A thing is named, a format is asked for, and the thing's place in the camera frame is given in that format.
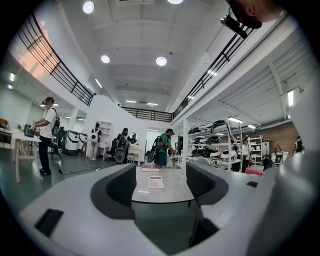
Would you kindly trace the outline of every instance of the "black railing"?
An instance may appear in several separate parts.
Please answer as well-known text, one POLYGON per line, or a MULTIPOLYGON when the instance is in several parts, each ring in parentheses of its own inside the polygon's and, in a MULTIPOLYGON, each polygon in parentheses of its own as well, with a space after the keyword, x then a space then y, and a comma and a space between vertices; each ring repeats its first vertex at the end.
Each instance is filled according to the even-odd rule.
POLYGON ((162 121, 169 123, 172 121, 172 113, 124 106, 122 108, 139 119, 162 121))
MULTIPOLYGON (((241 26, 242 29, 248 34, 248 36, 254 30, 253 28, 246 27, 244 25, 241 26)), ((179 115, 182 110, 188 106, 189 102, 192 101, 197 93, 205 88, 206 83, 212 79, 212 77, 216 76, 221 68, 229 62, 232 55, 235 51, 242 45, 244 39, 238 37, 236 34, 231 38, 231 40, 226 44, 223 50, 219 53, 219 55, 215 58, 210 67, 206 70, 206 72, 201 76, 198 82, 194 85, 194 87, 189 91, 187 96, 183 99, 177 109, 173 112, 173 119, 179 115)))
POLYGON ((21 25, 18 36, 44 69, 79 100, 90 106, 93 94, 67 68, 41 30, 34 14, 21 25))

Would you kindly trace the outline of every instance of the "green shirt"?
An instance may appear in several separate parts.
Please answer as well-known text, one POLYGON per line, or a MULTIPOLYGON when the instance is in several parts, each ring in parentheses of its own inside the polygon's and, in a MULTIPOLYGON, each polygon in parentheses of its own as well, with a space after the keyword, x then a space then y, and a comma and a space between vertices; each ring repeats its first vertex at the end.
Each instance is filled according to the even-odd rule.
POLYGON ((161 149, 157 149, 156 152, 167 154, 168 147, 171 146, 171 137, 166 134, 163 136, 163 139, 164 139, 164 147, 161 149))

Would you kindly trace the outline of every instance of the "shoe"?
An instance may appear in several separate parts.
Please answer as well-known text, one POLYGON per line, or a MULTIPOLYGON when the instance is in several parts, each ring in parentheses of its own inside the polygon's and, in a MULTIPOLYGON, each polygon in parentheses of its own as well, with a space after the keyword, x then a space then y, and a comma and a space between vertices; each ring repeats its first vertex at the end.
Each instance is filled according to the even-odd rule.
POLYGON ((48 176, 48 175, 51 175, 51 171, 45 171, 43 169, 40 169, 40 174, 41 176, 48 176))

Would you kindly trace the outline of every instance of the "white t-shirt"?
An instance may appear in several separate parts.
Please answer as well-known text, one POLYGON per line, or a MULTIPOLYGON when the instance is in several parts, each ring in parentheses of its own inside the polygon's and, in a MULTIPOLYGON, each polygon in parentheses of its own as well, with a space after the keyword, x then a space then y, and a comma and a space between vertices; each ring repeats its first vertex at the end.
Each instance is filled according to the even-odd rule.
POLYGON ((51 139, 52 138, 52 126, 56 120, 56 112, 53 109, 52 106, 49 108, 49 110, 46 112, 45 120, 49 122, 47 126, 40 127, 40 136, 46 137, 51 139))

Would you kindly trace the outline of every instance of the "gray floor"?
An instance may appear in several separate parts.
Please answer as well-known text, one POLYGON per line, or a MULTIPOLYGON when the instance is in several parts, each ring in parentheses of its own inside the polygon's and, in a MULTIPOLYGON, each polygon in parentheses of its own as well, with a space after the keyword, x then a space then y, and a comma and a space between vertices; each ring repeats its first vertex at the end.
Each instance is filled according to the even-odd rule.
MULTIPOLYGON (((42 178, 39 174, 40 163, 20 161, 21 183, 17 183, 11 150, 0 148, 0 189, 14 213, 18 214, 30 202, 64 179, 95 172, 97 167, 107 168, 116 164, 112 161, 103 162, 102 158, 92 163, 85 156, 65 154, 62 154, 62 159, 54 156, 51 160, 49 157, 49 162, 52 175, 42 178)), ((187 202, 133 203, 132 208, 137 227, 165 253, 173 255, 188 248, 198 210, 196 203, 192 202, 190 208, 187 202)))

